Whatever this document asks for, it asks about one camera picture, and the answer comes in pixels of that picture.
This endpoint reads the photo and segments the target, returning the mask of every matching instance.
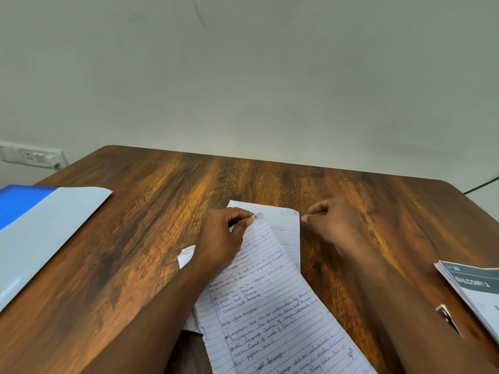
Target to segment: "wood grain surface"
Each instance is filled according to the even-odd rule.
[[[113,194],[0,313],[0,373],[80,373],[168,283],[201,215],[230,199],[303,213],[345,195],[363,231],[465,338],[499,350],[433,263],[499,267],[499,224],[446,182],[351,170],[106,146],[40,182]],[[301,272],[380,373],[402,372],[383,326],[331,246],[301,229]],[[209,373],[201,336],[183,332],[167,372]]]

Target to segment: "person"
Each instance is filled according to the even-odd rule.
[[[253,213],[237,207],[209,211],[196,250],[145,308],[98,355],[86,372],[163,373],[180,331],[203,289],[230,264]],[[407,373],[498,373],[450,328],[363,237],[357,210],[344,198],[311,206],[304,223],[332,243],[383,323]],[[232,232],[228,226],[236,223]]]

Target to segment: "wall socket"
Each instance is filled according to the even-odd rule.
[[[62,169],[68,166],[64,152],[57,148],[0,142],[0,158],[6,163]]]

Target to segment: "person's left hand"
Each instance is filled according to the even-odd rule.
[[[234,260],[241,248],[242,236],[253,219],[252,212],[239,207],[210,210],[203,215],[194,256],[191,258],[200,270],[211,278]],[[229,226],[234,225],[232,232]]]

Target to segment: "person's right arm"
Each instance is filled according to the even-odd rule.
[[[499,372],[369,245],[358,228],[357,210],[344,198],[316,203],[302,219],[333,243],[356,273],[407,373]]]

